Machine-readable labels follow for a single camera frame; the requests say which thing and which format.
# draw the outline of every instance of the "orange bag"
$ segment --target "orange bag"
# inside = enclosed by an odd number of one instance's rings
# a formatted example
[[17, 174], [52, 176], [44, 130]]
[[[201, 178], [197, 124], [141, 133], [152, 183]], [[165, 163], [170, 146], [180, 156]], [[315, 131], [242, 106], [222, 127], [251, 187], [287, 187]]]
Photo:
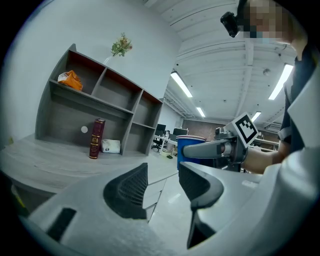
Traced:
[[60, 74], [58, 77], [58, 82], [79, 91], [81, 91], [83, 87], [80, 78], [73, 70]]

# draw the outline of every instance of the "desk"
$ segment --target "desk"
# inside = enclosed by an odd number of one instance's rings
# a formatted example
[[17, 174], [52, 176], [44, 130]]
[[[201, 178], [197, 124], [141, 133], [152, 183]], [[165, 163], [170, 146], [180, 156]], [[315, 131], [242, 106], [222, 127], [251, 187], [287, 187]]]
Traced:
[[268, 149], [268, 148], [263, 148], [263, 147], [260, 147], [261, 151], [263, 152], [273, 152], [273, 151], [276, 151], [276, 150], [272, 150], [272, 149]]
[[271, 140], [265, 140], [265, 139], [260, 139], [260, 138], [256, 138], [254, 140], [257, 141], [257, 142], [261, 142], [261, 143], [266, 143], [266, 144], [279, 146], [279, 142], [275, 142], [275, 141], [271, 141]]
[[164, 150], [165, 142], [168, 142], [168, 143], [170, 143], [170, 144], [173, 144], [173, 145], [175, 145], [175, 146], [178, 146], [178, 142], [173, 141], [173, 140], [171, 140], [171, 139], [168, 139], [168, 138], [165, 138], [165, 137], [160, 137], [160, 136], [158, 136], [158, 135], [154, 135], [154, 137], [155, 137], [156, 139], [162, 140], [162, 145], [161, 145], [161, 150], [159, 151], [159, 155], [161, 155], [162, 151]]
[[89, 151], [88, 146], [37, 140], [30, 135], [0, 152], [0, 168], [30, 212], [86, 177], [148, 163], [148, 184], [152, 185], [178, 172], [175, 161], [163, 160], [153, 151], [149, 156], [99, 153], [98, 159], [89, 158]]

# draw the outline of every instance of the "blue bin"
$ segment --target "blue bin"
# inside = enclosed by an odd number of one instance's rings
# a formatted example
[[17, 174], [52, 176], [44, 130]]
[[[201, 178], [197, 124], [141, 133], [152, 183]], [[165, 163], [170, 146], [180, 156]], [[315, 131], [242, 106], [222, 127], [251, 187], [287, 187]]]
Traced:
[[193, 136], [193, 135], [179, 135], [176, 137], [178, 142], [178, 161], [176, 164], [176, 168], [179, 170], [179, 163], [180, 162], [192, 162], [195, 164], [200, 164], [201, 159], [198, 158], [188, 158], [182, 155], [182, 148], [187, 145], [195, 145], [200, 143], [205, 143], [206, 139], [200, 136]]

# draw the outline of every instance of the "small white object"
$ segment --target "small white object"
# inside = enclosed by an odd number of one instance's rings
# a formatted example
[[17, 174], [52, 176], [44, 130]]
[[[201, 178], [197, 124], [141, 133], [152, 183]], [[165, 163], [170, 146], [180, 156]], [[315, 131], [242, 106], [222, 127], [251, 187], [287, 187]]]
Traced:
[[120, 140], [103, 139], [101, 141], [101, 151], [103, 153], [120, 153], [121, 143]]
[[60, 74], [60, 75], [58, 76], [58, 82], [64, 81], [64, 80], [66, 80], [67, 78], [68, 78], [67, 73], [62, 73], [62, 74]]
[[83, 132], [84, 134], [86, 134], [86, 133], [88, 132], [88, 127], [82, 126], [82, 127], [81, 127], [81, 132]]

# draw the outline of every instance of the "white wall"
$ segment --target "white wall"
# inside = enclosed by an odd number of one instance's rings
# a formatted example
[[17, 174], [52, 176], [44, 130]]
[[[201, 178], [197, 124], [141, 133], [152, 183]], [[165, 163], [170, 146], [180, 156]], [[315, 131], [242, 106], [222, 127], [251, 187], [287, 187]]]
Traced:
[[166, 125], [165, 130], [169, 130], [171, 134], [175, 127], [182, 126], [183, 119], [167, 105], [163, 105], [158, 124]]
[[53, 68], [70, 47], [103, 62], [125, 32], [133, 49], [108, 65], [162, 98], [181, 40], [159, 15], [130, 0], [54, 0], [28, 21], [10, 49], [1, 86], [1, 145], [35, 132]]

